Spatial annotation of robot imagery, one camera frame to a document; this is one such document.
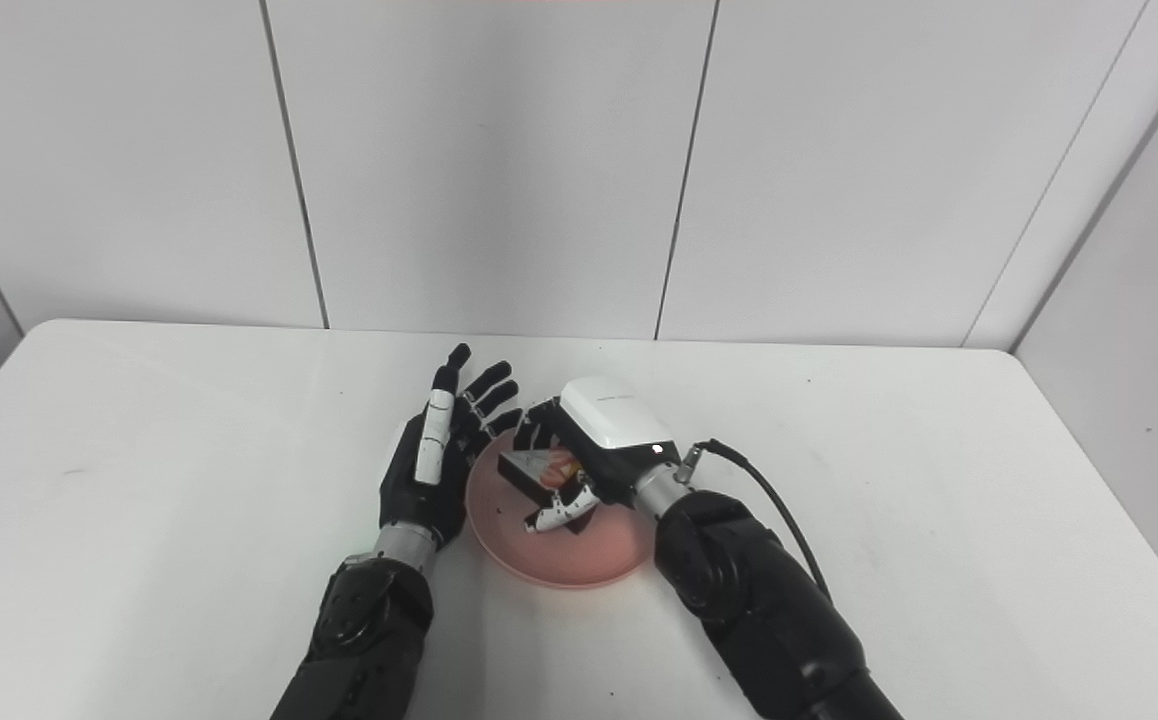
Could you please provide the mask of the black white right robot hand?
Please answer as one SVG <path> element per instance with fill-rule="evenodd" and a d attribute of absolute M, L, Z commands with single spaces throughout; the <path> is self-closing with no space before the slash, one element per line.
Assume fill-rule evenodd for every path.
<path fill-rule="evenodd" d="M 582 532 L 598 505 L 620 505 L 661 521 L 690 482 L 680 478 L 670 432 L 633 388 L 574 379 L 532 407 L 503 451 L 498 471 L 535 505 L 525 532 Z"/>

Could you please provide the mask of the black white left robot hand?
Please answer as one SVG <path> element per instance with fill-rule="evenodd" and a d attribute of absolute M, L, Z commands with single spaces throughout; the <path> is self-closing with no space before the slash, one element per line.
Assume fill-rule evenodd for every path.
<path fill-rule="evenodd" d="M 497 361 L 463 384 L 470 357 L 460 343 L 438 366 L 424 407 L 406 421 L 381 482 L 379 524 L 422 527 L 437 548 L 463 530 L 466 487 L 482 451 L 523 418 L 523 410 L 510 407 L 519 395 L 510 361 Z"/>

